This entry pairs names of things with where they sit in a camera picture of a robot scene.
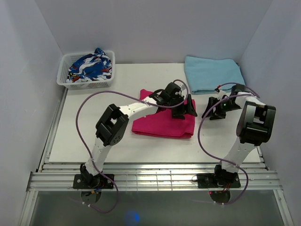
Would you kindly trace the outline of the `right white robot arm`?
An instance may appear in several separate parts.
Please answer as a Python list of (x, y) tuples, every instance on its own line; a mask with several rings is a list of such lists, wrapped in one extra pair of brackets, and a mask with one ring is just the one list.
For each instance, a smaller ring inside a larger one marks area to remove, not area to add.
[(269, 141), (274, 125), (276, 108), (262, 103), (258, 94), (243, 84), (232, 83), (227, 94), (219, 85), (217, 97), (210, 97), (202, 119), (225, 119), (226, 113), (240, 109), (236, 127), (236, 141), (224, 158), (219, 158), (213, 173), (197, 176), (199, 188), (239, 188), (238, 171), (249, 153)]

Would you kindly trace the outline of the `magenta trousers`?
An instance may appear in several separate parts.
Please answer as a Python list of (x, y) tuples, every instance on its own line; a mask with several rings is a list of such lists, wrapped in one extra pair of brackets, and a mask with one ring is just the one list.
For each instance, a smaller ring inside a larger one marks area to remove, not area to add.
[(193, 136), (194, 129), (194, 116), (186, 114), (184, 120), (173, 119), (172, 111), (167, 109), (133, 121), (131, 131), (151, 137), (189, 139)]

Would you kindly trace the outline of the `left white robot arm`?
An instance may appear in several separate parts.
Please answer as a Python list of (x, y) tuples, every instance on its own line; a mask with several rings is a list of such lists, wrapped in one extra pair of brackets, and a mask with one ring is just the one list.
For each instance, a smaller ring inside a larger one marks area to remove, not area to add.
[(109, 105), (96, 123), (95, 144), (88, 149), (89, 159), (80, 166), (75, 183), (83, 188), (112, 188), (114, 176), (103, 174), (104, 162), (111, 148), (119, 143), (132, 123), (132, 132), (163, 138), (190, 138), (194, 133), (195, 102), (191, 94), (182, 95), (177, 83), (154, 92), (141, 90), (139, 99), (129, 105)]

